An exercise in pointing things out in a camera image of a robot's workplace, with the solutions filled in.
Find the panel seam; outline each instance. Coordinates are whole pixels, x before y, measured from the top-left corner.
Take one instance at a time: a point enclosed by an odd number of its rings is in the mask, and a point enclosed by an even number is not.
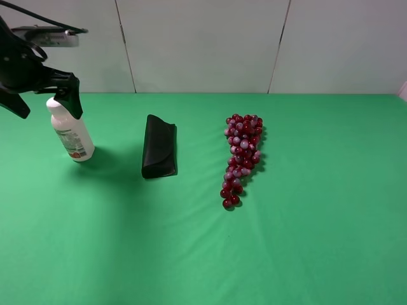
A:
[[[290,6],[291,6],[291,0],[289,0],[289,2],[288,2],[287,11],[286,11],[286,18],[284,19],[284,24],[282,25],[282,30],[281,30],[281,35],[280,35],[280,41],[279,41],[279,47],[277,48],[277,54],[275,55],[272,78],[270,79],[270,84],[268,85],[267,94],[270,94],[270,89],[271,89],[271,87],[272,87],[272,82],[273,82],[273,78],[274,78],[275,67],[276,67],[276,65],[277,65],[277,59],[278,59],[279,53],[280,53],[280,47],[281,47],[282,36],[284,35],[284,30],[286,29],[286,23],[287,23],[288,12],[289,12],[289,10],[290,10]]]
[[[121,18],[120,18],[120,12],[119,12],[119,6],[118,6],[118,4],[117,4],[117,0],[114,0],[114,3],[115,3],[115,5],[116,5],[117,16],[119,17],[120,31],[121,31],[121,36],[122,36],[122,38],[123,38],[123,44],[125,45],[125,51],[126,51],[126,57],[127,57],[127,64],[128,64],[128,68],[130,69],[130,76],[132,77],[132,83],[133,83],[134,93],[137,93],[137,90],[135,89],[135,82],[134,82],[134,76],[133,76],[132,65],[130,64],[130,57],[128,56],[128,51],[127,51],[127,44],[126,44],[125,31],[123,30],[123,25],[121,24]]]

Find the plastic grapes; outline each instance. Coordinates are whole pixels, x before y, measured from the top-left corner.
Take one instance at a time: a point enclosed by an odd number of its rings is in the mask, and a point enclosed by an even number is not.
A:
[[[263,133],[263,120],[256,115],[240,116],[235,113],[226,119],[226,124],[228,127],[224,135],[232,157],[228,160],[220,195],[224,198],[223,207],[229,209],[240,202],[238,195],[243,193],[241,180],[250,175],[260,162],[258,145]]]

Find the bottle label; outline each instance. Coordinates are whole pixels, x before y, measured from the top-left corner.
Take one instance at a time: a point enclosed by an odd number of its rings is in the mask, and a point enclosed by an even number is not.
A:
[[[68,154],[75,159],[80,159],[87,155],[78,134],[72,129],[55,130]]]

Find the white wall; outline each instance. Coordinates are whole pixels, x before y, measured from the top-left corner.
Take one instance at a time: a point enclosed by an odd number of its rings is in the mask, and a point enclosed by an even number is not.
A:
[[[407,0],[292,0],[270,92],[397,93]]]
[[[77,48],[44,48],[45,65],[73,72],[83,92],[134,92],[114,0],[12,0],[13,4],[58,22],[89,30]],[[10,27],[48,25],[0,6]]]
[[[114,0],[12,0],[76,27],[45,48],[83,92],[134,92]],[[118,0],[138,92],[267,92],[289,0]],[[397,93],[407,0],[292,0],[270,93]],[[0,6],[10,27],[45,24]]]
[[[288,0],[118,0],[137,92],[267,92]]]

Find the black eyeglass case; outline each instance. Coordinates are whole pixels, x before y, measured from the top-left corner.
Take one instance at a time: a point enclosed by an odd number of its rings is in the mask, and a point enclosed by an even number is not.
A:
[[[175,124],[149,114],[147,117],[141,175],[145,179],[165,177],[177,172]]]

